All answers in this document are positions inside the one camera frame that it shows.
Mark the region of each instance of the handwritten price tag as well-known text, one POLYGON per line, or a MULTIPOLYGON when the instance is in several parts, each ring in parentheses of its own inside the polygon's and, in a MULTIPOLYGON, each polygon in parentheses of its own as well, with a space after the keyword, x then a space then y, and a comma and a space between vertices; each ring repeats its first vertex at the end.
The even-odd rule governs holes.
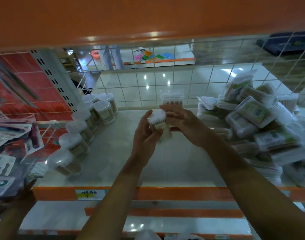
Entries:
POLYGON ((106 193, 103 189, 75 189, 78 200, 102 200, 106 193))

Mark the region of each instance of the left hand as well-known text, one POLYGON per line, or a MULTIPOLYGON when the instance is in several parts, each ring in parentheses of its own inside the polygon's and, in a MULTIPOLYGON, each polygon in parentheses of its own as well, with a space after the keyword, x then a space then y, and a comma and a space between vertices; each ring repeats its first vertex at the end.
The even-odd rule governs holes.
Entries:
POLYGON ((149 110, 144 114, 134 133, 134 145, 130 157, 137 158, 142 167, 147 165, 155 151, 157 141, 163 134, 162 129, 158 129, 152 133, 149 128, 147 118, 152 114, 152 112, 152 110, 149 110))

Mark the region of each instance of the right hand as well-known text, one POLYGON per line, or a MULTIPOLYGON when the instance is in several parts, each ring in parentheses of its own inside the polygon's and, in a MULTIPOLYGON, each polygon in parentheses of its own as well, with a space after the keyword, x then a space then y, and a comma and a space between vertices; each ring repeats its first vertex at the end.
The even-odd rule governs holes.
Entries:
POLYGON ((204 147, 207 137, 213 134, 190 110, 175 105, 160 105, 160 108, 173 112, 167 113, 166 119, 168 124, 174 126, 170 128, 171 131, 182 132, 195 146, 204 147))

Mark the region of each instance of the red tile backdrop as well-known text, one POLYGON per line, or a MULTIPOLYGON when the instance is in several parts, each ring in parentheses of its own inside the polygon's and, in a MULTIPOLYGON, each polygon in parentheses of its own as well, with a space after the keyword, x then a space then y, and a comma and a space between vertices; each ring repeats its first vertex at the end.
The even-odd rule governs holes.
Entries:
POLYGON ((69 106, 29 52, 0 54, 0 60, 40 97, 26 96, 37 108, 25 105, 0 83, 0 97, 5 100, 0 110, 5 115, 22 118, 35 114, 38 121, 71 120, 69 106))

